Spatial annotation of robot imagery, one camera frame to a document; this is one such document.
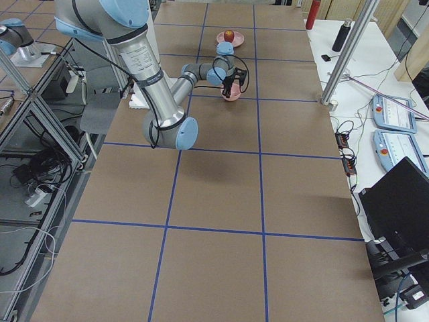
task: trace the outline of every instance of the pink bowl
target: pink bowl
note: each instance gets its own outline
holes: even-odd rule
[[[240,85],[238,85],[237,83],[233,83],[233,86],[231,87],[231,94],[229,95],[229,98],[222,95],[223,99],[228,101],[228,102],[236,101],[237,99],[239,99],[240,96],[241,96]]]

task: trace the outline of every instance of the blue cable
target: blue cable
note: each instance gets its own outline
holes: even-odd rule
[[[404,278],[401,280],[400,285],[397,287],[397,293],[396,293],[396,301],[395,301],[395,322],[397,322],[397,309],[398,309],[398,303],[400,301],[400,292],[401,292],[401,286],[404,280],[411,274],[411,272],[408,272]]]

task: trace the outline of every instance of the black bottle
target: black bottle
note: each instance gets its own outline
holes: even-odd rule
[[[332,46],[332,50],[335,52],[339,52],[341,48],[343,47],[347,35],[349,34],[350,27],[351,27],[351,19],[346,19],[344,21],[344,24],[341,26],[340,31],[338,32],[338,35],[336,36],[336,40],[334,42],[334,46]]]

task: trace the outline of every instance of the blue joint cap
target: blue joint cap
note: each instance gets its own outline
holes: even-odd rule
[[[214,70],[212,68],[207,72],[207,81],[214,86],[219,86],[226,76],[227,72],[221,67],[215,67]]]
[[[6,55],[10,56],[16,53],[17,48],[10,44],[9,42],[5,42],[4,40],[0,40],[0,48],[5,52]]]
[[[5,25],[6,27],[21,27],[24,25],[24,22],[18,18],[10,18],[0,21],[0,25]]]
[[[198,137],[198,123],[195,118],[187,117],[180,125],[176,137],[176,149],[188,150],[194,145]]]
[[[218,55],[233,55],[234,46],[230,42],[220,42],[216,47],[216,53]]]
[[[186,65],[183,65],[183,67],[182,67],[182,74],[185,72],[185,69],[186,69],[186,67],[188,67],[189,66],[189,64],[186,64]]]
[[[99,0],[99,2],[112,19],[128,28],[141,28],[149,18],[148,1]]]
[[[102,42],[103,37],[100,35],[93,34],[85,29],[70,25],[60,18],[55,17],[56,29],[64,35],[69,37],[79,38],[82,40],[89,40],[91,42]]]

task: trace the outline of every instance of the table surface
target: table surface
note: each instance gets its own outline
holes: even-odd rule
[[[182,152],[120,104],[33,322],[383,321],[300,10],[163,3],[163,68],[211,61],[229,28],[249,90],[195,89]]]
[[[53,1],[36,1],[36,0],[1,0],[0,3],[0,21],[9,18],[18,18],[22,20],[27,27],[33,39],[37,42],[52,42],[60,46],[67,45],[69,37],[61,34],[54,22],[54,2]],[[31,87],[35,86],[51,67],[56,57],[49,57],[41,68],[18,67],[18,71],[23,75]],[[15,91],[16,102],[8,114],[0,118],[0,133],[6,128],[12,120],[16,111],[19,109],[21,101],[25,95],[20,93],[13,79],[6,75],[5,71],[0,68],[0,90]]]
[[[310,44],[312,47],[314,59],[317,63],[318,74],[322,81],[322,86],[328,80],[328,72],[331,72],[338,58],[333,58],[331,62],[325,62],[321,55],[327,54],[335,56],[339,53],[331,50],[336,34],[343,21],[321,21],[316,20],[313,30],[308,31]],[[361,82],[372,86],[379,87],[379,90],[386,95],[397,97],[411,98],[414,102],[415,109],[429,115],[428,109],[414,90],[411,82],[398,82],[394,76],[394,71],[399,62],[385,40],[383,34],[377,27],[376,23],[371,22],[363,34],[352,58],[347,66],[352,76],[366,75],[359,78]],[[373,97],[373,93],[356,85],[352,82],[340,83],[336,88],[334,99],[339,102],[335,111],[331,112],[332,125],[334,130],[339,123],[351,120],[355,127],[361,125],[361,121],[356,116],[359,108],[366,106]],[[365,117],[367,108],[360,110],[361,115]],[[349,146],[357,154],[357,177],[352,177],[351,183],[357,182],[356,192],[364,188],[372,187],[380,180],[385,171],[379,163],[378,157],[374,151],[372,134],[377,129],[371,110],[367,114],[368,120],[364,127],[353,130],[350,133]],[[427,122],[417,122],[418,132],[415,134],[418,145],[423,154],[429,153],[429,124]],[[342,130],[350,129],[350,123],[344,125]],[[372,239],[369,226],[364,214],[359,215],[361,232],[366,240]],[[384,308],[388,311],[394,307],[394,300],[391,305]],[[429,317],[429,303],[419,307],[416,310],[400,310],[399,320],[403,322],[426,321]],[[387,322],[394,321],[394,314],[386,315]]]

